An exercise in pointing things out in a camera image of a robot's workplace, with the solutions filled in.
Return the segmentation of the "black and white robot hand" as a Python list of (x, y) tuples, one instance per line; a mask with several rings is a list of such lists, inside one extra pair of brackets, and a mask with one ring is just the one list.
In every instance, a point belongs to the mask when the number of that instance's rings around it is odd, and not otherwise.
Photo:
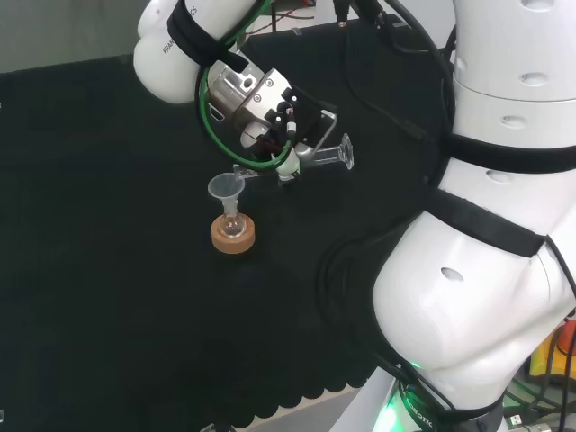
[(278, 111), (241, 108), (237, 118), (239, 141), (249, 159), (247, 163), (234, 164), (236, 175), (250, 178), (276, 174), (280, 184), (295, 181), (301, 172), (296, 120), (296, 112), (287, 102), (280, 103)]

